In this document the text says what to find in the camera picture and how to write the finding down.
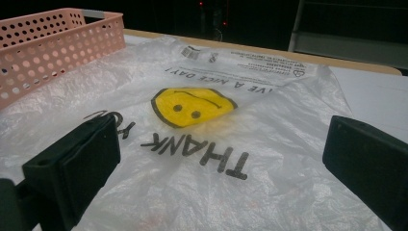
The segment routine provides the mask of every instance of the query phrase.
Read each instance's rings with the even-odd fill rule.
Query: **plastic bag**
[[[21,181],[104,114],[121,163],[75,230],[382,230],[321,161],[331,116],[352,116],[327,66],[172,37],[128,46],[0,113],[0,177]]]

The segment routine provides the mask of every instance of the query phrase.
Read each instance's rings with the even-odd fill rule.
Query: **basket hole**
[[[13,65],[12,65],[12,69],[13,69],[14,71],[18,71],[18,70],[20,70],[20,67],[19,67],[17,64],[13,64]]]
[[[20,89],[19,89],[19,88],[13,88],[13,89],[12,89],[12,92],[13,92],[14,94],[18,94],[18,93],[20,93]]]
[[[25,80],[25,77],[24,77],[23,74],[19,74],[19,75],[17,75],[17,79],[22,82],[22,81]]]
[[[1,97],[2,97],[3,99],[7,99],[7,98],[9,98],[9,95],[8,95],[6,92],[2,92],[2,93],[1,93]]]
[[[30,67],[30,62],[24,61],[24,62],[23,62],[23,65],[24,65],[25,67]]]
[[[28,53],[32,55],[36,54],[36,49],[34,49],[33,47],[29,47],[27,50],[28,50]]]
[[[39,58],[38,58],[38,57],[33,58],[33,62],[34,62],[35,64],[39,64]]]
[[[14,79],[7,79],[7,80],[6,80],[6,84],[7,84],[7,85],[10,85],[10,86],[11,86],[11,85],[14,85]]]
[[[17,56],[18,56],[19,58],[24,58],[24,57],[25,57],[24,51],[17,51]]]
[[[30,77],[34,77],[34,76],[36,76],[36,73],[34,72],[34,70],[29,70],[29,71],[28,71],[28,75],[29,75]]]
[[[39,51],[44,51],[45,50],[45,46],[43,44],[39,44],[38,45],[38,50]]]
[[[54,46],[55,46],[54,41],[48,41],[48,47],[54,48]]]

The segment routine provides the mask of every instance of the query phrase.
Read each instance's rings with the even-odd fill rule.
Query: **pink plastic basket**
[[[1,20],[0,110],[72,68],[124,48],[122,16],[66,8]]]

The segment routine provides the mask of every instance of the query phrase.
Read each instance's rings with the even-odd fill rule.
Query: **smiley face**
[[[233,100],[211,89],[163,89],[151,102],[159,119],[174,128],[201,123],[237,108]]]

